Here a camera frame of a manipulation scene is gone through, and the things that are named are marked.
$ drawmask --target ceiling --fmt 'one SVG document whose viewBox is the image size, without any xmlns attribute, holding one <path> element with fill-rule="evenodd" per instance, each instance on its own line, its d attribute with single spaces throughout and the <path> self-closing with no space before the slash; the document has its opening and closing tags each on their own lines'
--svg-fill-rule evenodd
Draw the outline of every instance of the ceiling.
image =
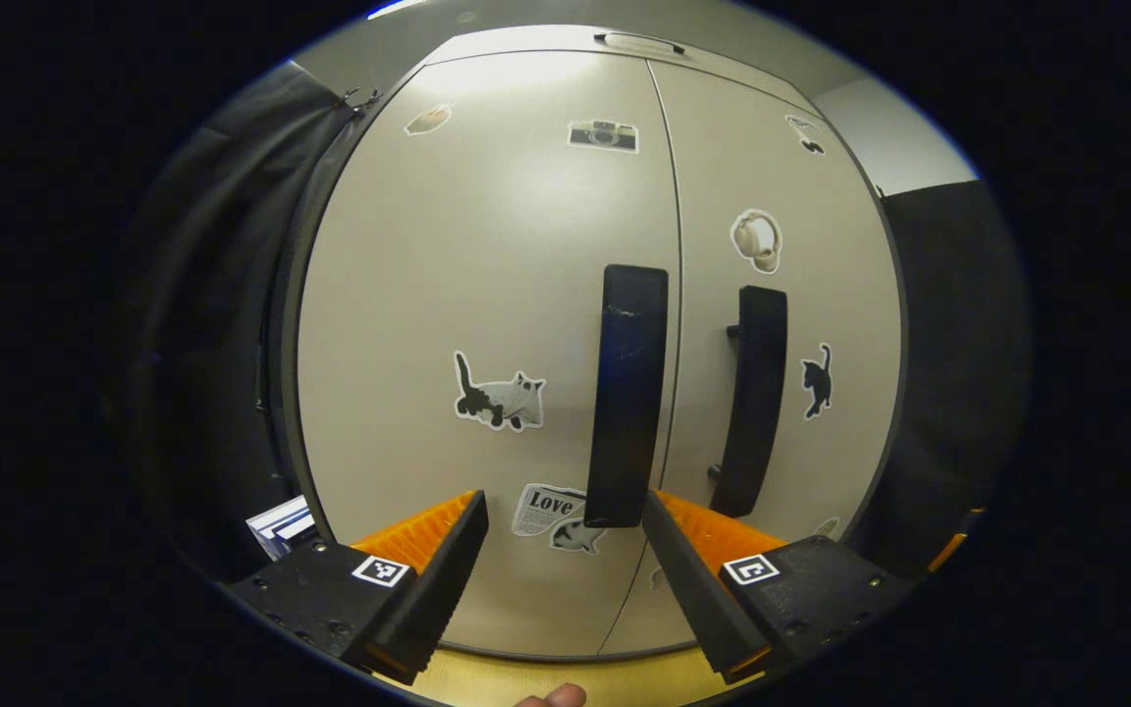
<svg viewBox="0 0 1131 707">
<path fill-rule="evenodd" d="M 835 50 L 770 15 L 722 0 L 426 0 L 371 21 L 357 18 L 294 60 L 334 93 L 386 93 L 457 34 L 503 26 L 585 24 L 682 41 L 751 63 L 814 95 L 865 78 Z"/>
</svg>

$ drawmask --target cabinet door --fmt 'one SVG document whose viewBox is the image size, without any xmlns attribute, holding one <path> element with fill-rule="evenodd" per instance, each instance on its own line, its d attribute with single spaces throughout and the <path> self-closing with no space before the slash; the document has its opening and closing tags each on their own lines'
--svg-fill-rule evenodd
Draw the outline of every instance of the cabinet door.
<svg viewBox="0 0 1131 707">
<path fill-rule="evenodd" d="M 633 127 L 636 148 L 571 144 L 571 122 L 594 120 Z M 571 534 L 556 549 L 555 528 L 520 536 L 511 524 L 526 484 L 587 488 L 605 268 L 672 273 L 674 312 L 673 205 L 647 63 L 577 52 L 422 69 L 339 179 L 301 305 L 311 477 L 340 542 L 485 489 L 490 529 L 448 644 L 594 655 L 614 623 L 640 529 Z M 670 317 L 656 469 L 676 339 Z M 506 399 L 502 429 L 490 408 L 458 411 L 457 352 L 468 382 Z"/>
<path fill-rule="evenodd" d="M 741 287 L 782 291 L 782 407 L 766 478 L 742 519 L 789 542 L 820 528 L 838 540 L 881 463 L 901 368 L 897 268 L 870 187 L 820 118 L 702 71 L 651 70 L 672 139 L 683 258 L 663 489 L 710 505 L 715 482 L 706 471 L 723 462 L 736 385 L 736 342 L 726 326 L 736 324 Z M 733 239 L 751 210 L 776 221 L 774 271 L 763 271 L 769 259 L 742 257 Z M 766 225 L 757 230 L 772 241 Z M 830 348 L 826 368 L 822 345 Z M 814 369 L 830 376 L 830 390 L 822 380 L 805 388 L 805 371 Z M 642 564 L 605 653 L 692 639 L 672 596 L 647 578 L 654 552 Z"/>
</svg>

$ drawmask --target black cat sticker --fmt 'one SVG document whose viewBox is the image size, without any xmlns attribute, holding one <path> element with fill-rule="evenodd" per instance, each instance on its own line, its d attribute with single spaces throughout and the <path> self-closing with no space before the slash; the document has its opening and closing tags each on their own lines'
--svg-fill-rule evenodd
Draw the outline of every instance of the black cat sticker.
<svg viewBox="0 0 1131 707">
<path fill-rule="evenodd" d="M 805 411 L 805 420 L 812 420 L 820 415 L 823 407 L 831 407 L 831 347 L 826 344 L 818 345 L 822 350 L 822 365 L 818 361 L 802 359 L 802 367 L 805 368 L 802 377 L 802 388 L 811 390 L 814 402 Z"/>
<path fill-rule="evenodd" d="M 463 421 L 480 421 L 494 431 L 544 426 L 544 379 L 530 379 L 518 371 L 511 380 L 475 383 L 465 353 L 457 351 L 457 382 L 461 397 L 455 411 Z"/>
<path fill-rule="evenodd" d="M 797 138 L 805 148 L 805 152 L 811 153 L 811 155 L 826 155 L 822 152 L 822 145 L 815 143 L 812 135 L 820 130 L 820 127 L 813 124 L 812 122 L 804 120 L 804 118 L 798 118 L 796 115 L 785 115 L 785 120 L 788 120 L 788 124 L 797 133 Z"/>
<path fill-rule="evenodd" d="M 587 554 L 599 554 L 596 541 L 608 528 L 589 528 L 584 526 L 584 519 L 564 520 L 553 531 L 552 548 L 567 552 L 584 551 Z"/>
</svg>

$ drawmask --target finger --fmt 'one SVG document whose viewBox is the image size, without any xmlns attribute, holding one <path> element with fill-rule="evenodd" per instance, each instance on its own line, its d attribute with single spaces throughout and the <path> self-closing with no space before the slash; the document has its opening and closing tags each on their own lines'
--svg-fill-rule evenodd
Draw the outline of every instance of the finger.
<svg viewBox="0 0 1131 707">
<path fill-rule="evenodd" d="M 544 699 L 552 707 L 584 707 L 584 704 L 587 704 L 587 692 L 569 681 L 569 683 L 561 684 L 560 688 L 549 692 Z"/>
</svg>

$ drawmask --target sticker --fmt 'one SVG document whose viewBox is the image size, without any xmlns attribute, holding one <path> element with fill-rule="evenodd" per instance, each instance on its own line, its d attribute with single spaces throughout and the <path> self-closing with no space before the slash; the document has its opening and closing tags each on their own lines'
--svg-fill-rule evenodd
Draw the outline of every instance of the sticker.
<svg viewBox="0 0 1131 707">
<path fill-rule="evenodd" d="M 769 580 L 771 577 L 776 577 L 779 574 L 779 569 L 776 569 L 770 560 L 762 558 L 761 554 L 753 554 L 751 558 L 741 558 L 740 560 L 731 560 L 731 562 L 723 562 L 723 567 L 726 568 L 726 572 L 732 575 L 736 584 L 752 584 L 754 581 Z"/>
<path fill-rule="evenodd" d="M 500 431 L 506 426 L 521 433 L 527 428 L 544 426 L 544 383 L 546 379 L 532 379 L 518 371 L 511 379 L 475 383 L 470 379 L 470 363 L 465 353 L 457 351 L 457 385 L 461 397 L 452 406 L 463 421 L 480 421 L 489 429 Z"/>
<path fill-rule="evenodd" d="M 549 486 L 546 483 L 528 483 L 521 489 L 517 500 L 517 511 L 512 515 L 512 534 L 533 537 L 543 534 L 553 524 L 561 523 L 584 508 L 587 494 L 577 488 Z"/>
<path fill-rule="evenodd" d="M 360 568 L 352 571 L 352 577 L 381 586 L 395 586 L 407 571 L 408 564 L 370 554 Z"/>
<path fill-rule="evenodd" d="M 785 238 L 774 216 L 760 209 L 748 209 L 732 224 L 732 245 L 753 269 L 769 276 L 779 269 L 779 251 L 785 247 Z"/>
<path fill-rule="evenodd" d="M 818 345 L 822 350 L 822 365 L 820 362 L 802 359 L 802 367 L 805 374 L 802 377 L 802 388 L 809 390 L 813 397 L 813 403 L 805 411 L 805 420 L 817 416 L 823 407 L 831 407 L 831 347 L 826 344 Z"/>
<path fill-rule="evenodd" d="M 405 126 L 405 133 L 425 135 L 431 132 L 431 130 L 439 130 L 440 126 L 443 126 L 448 122 L 449 118 L 452 118 L 452 106 L 455 106 L 455 103 L 440 103 L 439 106 L 418 113 L 412 122 Z"/>
<path fill-rule="evenodd" d="M 656 568 L 650 575 L 648 575 L 648 584 L 651 584 L 651 589 L 654 592 L 665 592 L 670 589 L 670 583 L 666 581 L 666 570 Z"/>
<path fill-rule="evenodd" d="M 599 554 L 596 542 L 601 540 L 606 529 L 610 528 L 589 528 L 584 526 L 582 518 L 562 520 L 553 528 L 553 537 L 549 542 L 549 545 L 553 550 L 564 550 L 567 552 L 582 550 L 587 554 Z"/>
<path fill-rule="evenodd" d="M 821 130 L 821 127 L 813 124 L 812 122 L 805 120 L 805 118 L 798 118 L 796 115 L 785 115 L 785 118 L 786 120 L 788 120 L 788 124 L 793 127 L 793 130 L 797 132 L 797 138 L 800 139 L 802 147 L 805 148 L 805 152 L 812 153 L 812 155 L 826 154 L 822 152 L 822 145 L 818 144 L 815 139 L 809 138 L 808 135 L 805 135 L 808 132 L 813 135 L 819 130 Z"/>
<path fill-rule="evenodd" d="M 567 140 L 573 147 L 614 149 L 619 153 L 640 153 L 640 130 L 616 121 L 575 121 L 569 124 Z"/>
<path fill-rule="evenodd" d="M 835 532 L 836 526 L 838 525 L 840 525 L 840 518 L 829 518 L 822 520 L 822 525 L 818 526 L 818 529 L 815 529 L 814 534 L 831 534 L 831 532 Z"/>
</svg>

